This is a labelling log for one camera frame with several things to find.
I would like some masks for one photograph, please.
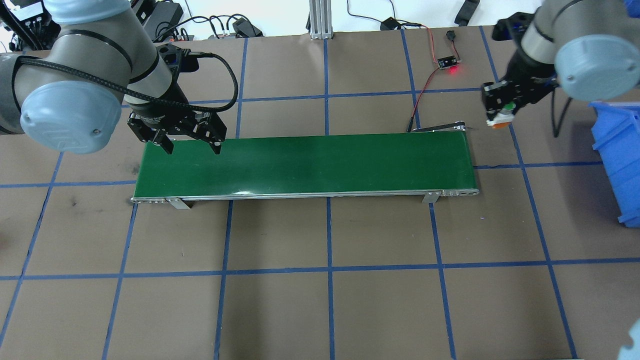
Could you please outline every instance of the red wire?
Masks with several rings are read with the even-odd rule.
[[[456,53],[456,57],[458,58],[458,61],[460,61],[460,54],[458,54],[458,50],[456,49],[456,43],[452,41],[451,45],[453,46],[453,51],[454,53]]]
[[[431,73],[431,75],[429,75],[429,79],[427,79],[427,83],[424,84],[424,88],[422,88],[420,95],[418,95],[418,99],[415,101],[415,106],[413,107],[413,112],[411,113],[411,119],[413,119],[413,117],[415,116],[415,112],[418,111],[418,104],[420,104],[420,99],[422,98],[422,94],[424,94],[424,92],[427,90],[427,87],[429,87],[431,80],[433,80],[433,76],[436,74],[438,70],[440,70],[440,68],[435,69]]]
[[[427,31],[429,32],[429,37],[431,38],[431,57],[433,59],[433,63],[438,63],[436,61],[436,51],[435,51],[435,48],[433,47],[433,34],[431,32],[431,28],[429,28],[426,25],[422,25],[422,27],[427,29]]]

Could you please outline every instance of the cable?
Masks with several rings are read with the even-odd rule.
[[[396,18],[396,6],[394,5],[394,0],[389,0],[391,3],[391,10],[394,12],[394,19]]]
[[[220,37],[218,36],[218,33],[216,32],[216,27],[215,27],[215,26],[213,26],[213,22],[211,21],[211,19],[210,19],[210,18],[208,18],[208,17],[204,17],[204,16],[194,16],[194,17],[190,17],[190,18],[186,19],[185,21],[179,22],[178,24],[176,24],[176,25],[174,25],[174,26],[170,27],[170,28],[169,28],[168,30],[166,30],[162,35],[156,36],[156,38],[153,40],[153,42],[158,42],[158,41],[160,41],[162,38],[164,38],[164,37],[165,37],[165,35],[167,35],[168,33],[171,33],[173,30],[175,30],[175,29],[176,29],[176,28],[178,28],[179,26],[185,25],[187,22],[189,22],[189,21],[193,21],[193,20],[196,20],[196,19],[204,19],[205,21],[209,22],[209,24],[211,25],[211,29],[213,30],[214,35],[216,35],[216,38],[220,38]],[[166,21],[160,22],[160,23],[156,26],[156,31],[157,31],[157,29],[160,27],[160,25],[161,25],[162,23],[166,23]]]
[[[429,28],[426,25],[422,25],[423,28],[426,28],[427,31],[429,32],[429,37],[431,38],[431,58],[433,59],[433,63],[437,64],[438,62],[436,61],[436,49],[435,46],[433,45],[433,33],[431,32],[431,28]]]
[[[551,127],[554,132],[554,138],[557,138],[560,135],[560,129],[562,128],[564,117],[566,116],[566,112],[567,110],[569,110],[569,105],[571,105],[572,101],[573,101],[573,98],[570,97],[564,103],[564,107],[562,109],[562,112],[560,113],[560,119],[558,120],[558,123],[556,126],[556,90],[555,88],[551,93]]]
[[[182,36],[182,41],[189,41],[189,33],[185,28],[180,29],[180,36]]]
[[[374,18],[372,18],[372,17],[368,17],[368,16],[364,16],[364,15],[355,15],[355,14],[352,14],[352,13],[351,13],[351,11],[349,10],[349,0],[347,0],[347,13],[348,13],[349,15],[353,16],[353,17],[361,17],[361,18],[363,18],[363,19],[369,19],[369,20],[377,21],[377,22],[379,22],[380,24],[382,24],[382,21],[380,21],[380,20],[378,20],[378,19],[374,19]]]
[[[456,58],[460,61],[460,54],[458,54],[458,50],[456,49],[456,43],[451,40],[451,46],[453,47],[453,52],[456,53]]]
[[[224,64],[224,66],[227,68],[227,71],[229,71],[229,74],[231,75],[231,80],[234,83],[234,95],[233,98],[231,98],[231,101],[229,101],[228,104],[224,105],[224,106],[220,106],[217,108],[206,108],[204,106],[195,106],[195,105],[191,105],[191,104],[186,104],[183,102],[177,102],[177,101],[171,101],[171,100],[164,100],[164,99],[158,99],[157,97],[152,97],[149,95],[145,95],[139,92],[135,92],[133,90],[130,90],[124,86],[120,86],[112,81],[106,80],[106,79],[102,79],[99,78],[98,76],[95,75],[91,75],[88,72],[84,72],[78,69],[74,69],[72,67],[68,67],[66,65],[62,65],[62,64],[58,64],[58,63],[52,63],[49,61],[45,61],[42,59],[32,59],[32,58],[25,58],[25,57],[21,57],[18,59],[19,62],[21,62],[22,64],[25,65],[31,65],[31,66],[36,66],[36,67],[43,67],[46,69],[51,69],[51,70],[56,70],[56,71],[60,71],[60,72],[66,72],[67,74],[71,74],[73,76],[77,76],[79,78],[83,78],[85,80],[91,81],[92,83],[96,83],[98,85],[102,85],[106,88],[110,88],[112,90],[115,90],[117,92],[123,93],[125,95],[129,95],[131,97],[135,97],[137,99],[141,99],[144,101],[148,101],[148,102],[152,102],[154,104],[158,104],[158,105],[163,105],[163,106],[167,106],[167,107],[172,107],[172,108],[181,108],[181,109],[186,109],[186,110],[193,110],[193,111],[202,111],[205,113],[218,113],[221,111],[225,111],[225,110],[229,110],[231,109],[231,107],[233,107],[233,105],[235,105],[237,98],[238,98],[238,81],[236,79],[236,75],[234,74],[234,71],[231,69],[231,66],[229,65],[229,63],[222,58],[222,56],[218,55],[218,54],[212,54],[212,53],[192,53],[192,54],[196,54],[196,58],[216,58],[218,59],[220,62],[222,62],[222,64]]]
[[[222,32],[225,32],[225,25],[222,23],[222,20],[220,19],[220,16],[215,16],[215,15],[211,15],[209,17],[209,20],[213,20],[213,19],[217,19],[218,22],[220,22],[220,29],[222,29]]]
[[[424,92],[427,90],[427,87],[429,87],[431,80],[433,80],[433,76],[436,74],[436,72],[438,72],[438,70],[440,70],[440,68],[435,69],[431,73],[431,75],[429,75],[429,78],[427,79],[427,82],[424,84],[422,91],[420,91],[420,95],[418,95],[418,99],[415,101],[415,106],[413,107],[413,111],[411,112],[411,117],[409,118],[409,124],[406,127],[407,133],[410,133],[411,130],[413,129],[413,119],[415,118],[415,113],[418,111],[418,104],[420,104],[420,99],[422,98],[422,94],[424,94]]]
[[[187,4],[187,10],[189,11],[189,16],[193,17],[193,14],[191,13],[191,8],[189,7],[189,1],[184,0],[184,3]]]

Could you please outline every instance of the orange part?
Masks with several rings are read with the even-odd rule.
[[[494,128],[494,129],[502,129],[503,127],[509,126],[509,124],[510,124],[510,122],[503,122],[501,124],[493,125],[492,128]]]

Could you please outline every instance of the conveyor belt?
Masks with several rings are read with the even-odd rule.
[[[464,131],[147,144],[134,202],[478,193]]]

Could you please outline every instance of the blue storage bin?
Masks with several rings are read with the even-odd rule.
[[[627,227],[640,227],[640,102],[592,102],[591,129]]]

